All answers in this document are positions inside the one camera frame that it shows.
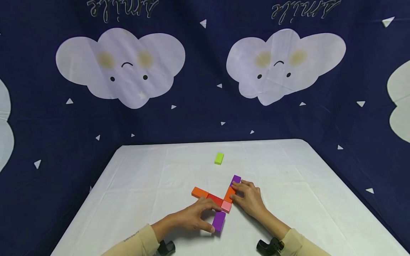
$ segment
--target white cloud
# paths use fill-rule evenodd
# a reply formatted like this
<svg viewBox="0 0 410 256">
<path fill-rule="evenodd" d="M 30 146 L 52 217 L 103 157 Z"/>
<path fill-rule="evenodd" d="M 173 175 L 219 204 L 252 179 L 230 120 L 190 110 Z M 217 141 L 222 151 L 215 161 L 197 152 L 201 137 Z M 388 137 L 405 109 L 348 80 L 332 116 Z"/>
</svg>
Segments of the white cloud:
<svg viewBox="0 0 410 256">
<path fill-rule="evenodd" d="M 70 38 L 56 53 L 58 70 L 67 80 L 131 109 L 166 93 L 184 62 L 184 47 L 175 37 L 157 33 L 137 39 L 121 28 L 107 30 L 98 42 Z"/>
<path fill-rule="evenodd" d="M 258 97 L 267 106 L 313 85 L 339 64 L 345 52 L 346 44 L 335 34 L 301 39 L 294 30 L 283 29 L 266 42 L 256 37 L 237 41 L 229 52 L 226 69 L 239 82 L 242 96 Z"/>
<path fill-rule="evenodd" d="M 0 80 L 0 172 L 8 162 L 14 148 L 13 131 L 7 120 L 11 111 L 9 91 Z"/>
<path fill-rule="evenodd" d="M 390 126 L 397 136 L 410 143 L 410 61 L 393 72 L 387 91 L 397 106 L 390 116 Z"/>
</svg>

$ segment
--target orange block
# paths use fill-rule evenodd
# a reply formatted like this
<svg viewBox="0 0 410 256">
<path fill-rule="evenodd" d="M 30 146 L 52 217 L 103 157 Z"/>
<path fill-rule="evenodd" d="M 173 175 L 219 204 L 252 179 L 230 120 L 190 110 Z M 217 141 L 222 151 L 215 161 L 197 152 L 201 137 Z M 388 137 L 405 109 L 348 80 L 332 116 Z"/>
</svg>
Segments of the orange block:
<svg viewBox="0 0 410 256">
<path fill-rule="evenodd" d="M 223 200 L 217 196 L 214 196 L 213 194 L 209 194 L 207 198 L 212 199 L 219 207 L 222 206 Z"/>
<path fill-rule="evenodd" d="M 202 190 L 200 188 L 194 187 L 194 190 L 192 190 L 191 195 L 200 198 L 200 197 L 205 197 L 207 198 L 209 193 L 206 192 L 205 190 Z"/>
<path fill-rule="evenodd" d="M 230 199 L 230 195 L 235 195 L 235 190 L 229 186 L 228 191 L 225 194 L 225 197 L 223 198 L 226 202 L 232 203 L 232 199 Z"/>
</svg>

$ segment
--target sleeve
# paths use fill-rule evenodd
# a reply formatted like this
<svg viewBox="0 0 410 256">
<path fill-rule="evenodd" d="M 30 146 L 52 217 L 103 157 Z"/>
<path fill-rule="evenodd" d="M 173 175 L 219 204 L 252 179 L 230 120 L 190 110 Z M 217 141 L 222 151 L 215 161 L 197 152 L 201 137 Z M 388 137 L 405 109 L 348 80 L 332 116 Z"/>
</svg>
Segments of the sleeve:
<svg viewBox="0 0 410 256">
<path fill-rule="evenodd" d="M 282 242 L 285 247 L 280 252 L 281 256 L 330 256 L 295 229 L 290 229 Z"/>
<path fill-rule="evenodd" d="M 150 225 L 119 242 L 102 256 L 153 256 L 159 247 L 157 237 Z"/>
</svg>

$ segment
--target backdrop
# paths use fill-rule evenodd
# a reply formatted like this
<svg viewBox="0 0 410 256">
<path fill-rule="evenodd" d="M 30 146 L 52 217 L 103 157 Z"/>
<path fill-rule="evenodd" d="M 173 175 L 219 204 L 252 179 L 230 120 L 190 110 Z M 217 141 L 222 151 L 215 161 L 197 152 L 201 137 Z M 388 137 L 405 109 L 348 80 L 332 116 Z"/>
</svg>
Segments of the backdrop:
<svg viewBox="0 0 410 256">
<path fill-rule="evenodd" d="M 409 0 L 3 1 L 0 254 L 124 144 L 301 138 L 410 248 Z"/>
</svg>

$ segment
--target black clip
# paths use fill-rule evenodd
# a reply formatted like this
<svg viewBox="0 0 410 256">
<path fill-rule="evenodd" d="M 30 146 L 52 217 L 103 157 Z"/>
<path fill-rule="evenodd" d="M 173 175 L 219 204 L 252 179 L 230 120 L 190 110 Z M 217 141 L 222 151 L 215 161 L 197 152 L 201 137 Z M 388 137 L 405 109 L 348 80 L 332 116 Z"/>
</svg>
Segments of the black clip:
<svg viewBox="0 0 410 256">
<path fill-rule="evenodd" d="M 283 243 L 274 237 L 272 238 L 269 244 L 265 243 L 262 240 L 259 240 L 258 244 L 256 245 L 256 250 L 263 256 L 272 256 L 272 255 L 279 255 L 276 253 L 281 251 L 283 247 L 284 247 Z"/>
<path fill-rule="evenodd" d="M 159 247 L 158 247 L 158 253 L 161 256 L 168 256 L 171 253 L 175 252 L 175 244 L 172 241 L 169 241 L 169 243 L 165 244 L 164 240 L 162 240 L 159 243 Z"/>
</svg>

